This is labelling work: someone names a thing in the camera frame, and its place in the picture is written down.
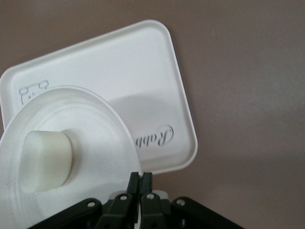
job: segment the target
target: white tray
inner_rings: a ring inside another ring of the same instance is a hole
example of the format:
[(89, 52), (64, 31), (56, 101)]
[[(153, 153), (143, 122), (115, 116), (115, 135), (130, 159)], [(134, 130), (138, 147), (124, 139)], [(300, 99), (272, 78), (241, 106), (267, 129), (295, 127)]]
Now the white tray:
[(60, 85), (88, 89), (120, 115), (143, 171), (181, 169), (197, 139), (166, 27), (142, 21), (9, 68), (0, 79), (4, 128), (38, 92)]

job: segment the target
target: round lid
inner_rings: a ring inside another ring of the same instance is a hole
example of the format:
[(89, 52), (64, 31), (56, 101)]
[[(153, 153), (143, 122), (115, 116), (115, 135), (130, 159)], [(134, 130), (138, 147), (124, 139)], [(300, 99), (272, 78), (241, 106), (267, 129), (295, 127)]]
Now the round lid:
[[(62, 186), (24, 193), (20, 160), (24, 138), (33, 130), (64, 133), (72, 166)], [(1, 227), (30, 227), (86, 198), (105, 203), (112, 192), (127, 188), (134, 171), (141, 166), (132, 137), (102, 98), (79, 87), (49, 89), (19, 110), (0, 141)]]

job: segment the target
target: metal screw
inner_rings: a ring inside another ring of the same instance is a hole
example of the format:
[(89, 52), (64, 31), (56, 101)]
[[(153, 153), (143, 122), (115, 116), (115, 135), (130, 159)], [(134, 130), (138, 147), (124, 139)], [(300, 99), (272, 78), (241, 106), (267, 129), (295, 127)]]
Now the metal screw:
[(179, 199), (176, 202), (179, 206), (184, 206), (185, 205), (185, 201), (183, 199)]
[(92, 208), (95, 205), (95, 202), (90, 202), (87, 204), (88, 207)]
[(127, 196), (121, 196), (120, 197), (120, 200), (126, 200), (127, 199)]
[(148, 199), (154, 199), (154, 195), (153, 195), (152, 193), (147, 194), (146, 198), (148, 198)]

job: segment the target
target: bear logo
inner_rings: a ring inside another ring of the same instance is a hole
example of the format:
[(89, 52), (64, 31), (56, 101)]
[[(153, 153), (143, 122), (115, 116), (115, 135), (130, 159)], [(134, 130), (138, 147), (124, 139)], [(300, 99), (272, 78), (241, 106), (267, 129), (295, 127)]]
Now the bear logo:
[(31, 98), (34, 97), (35, 94), (41, 92), (42, 90), (46, 90), (49, 86), (49, 81), (44, 80), (40, 83), (31, 84), (26, 87), (22, 87), (19, 89), (19, 95), (21, 95), (21, 103), (22, 105), (28, 102)]

